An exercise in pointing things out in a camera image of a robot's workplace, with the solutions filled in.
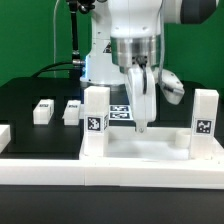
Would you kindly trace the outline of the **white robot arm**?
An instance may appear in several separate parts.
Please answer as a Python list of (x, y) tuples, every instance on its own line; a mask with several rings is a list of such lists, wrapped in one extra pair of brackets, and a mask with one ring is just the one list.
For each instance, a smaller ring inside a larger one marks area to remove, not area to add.
[(92, 46), (86, 56), (84, 84), (126, 87), (136, 131), (156, 119), (156, 90), (179, 104), (184, 88), (163, 68), (164, 25), (201, 24), (219, 0), (80, 0), (92, 12)]

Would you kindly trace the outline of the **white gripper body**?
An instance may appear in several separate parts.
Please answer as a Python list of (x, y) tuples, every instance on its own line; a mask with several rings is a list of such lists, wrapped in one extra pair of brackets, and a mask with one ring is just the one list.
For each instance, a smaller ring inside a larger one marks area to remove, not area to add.
[(162, 81), (159, 81), (158, 73), (158, 67), (152, 70), (136, 65), (128, 70), (125, 86), (135, 122), (153, 122), (156, 119), (157, 84), (171, 104), (179, 104), (184, 96), (183, 84), (174, 73), (163, 69)]

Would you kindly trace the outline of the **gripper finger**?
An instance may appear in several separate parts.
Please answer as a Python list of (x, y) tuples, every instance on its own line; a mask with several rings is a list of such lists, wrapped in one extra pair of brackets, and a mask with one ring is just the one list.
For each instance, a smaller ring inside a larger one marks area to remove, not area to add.
[(135, 121), (135, 131), (137, 133), (143, 134), (147, 129), (147, 123), (145, 120), (136, 120)]

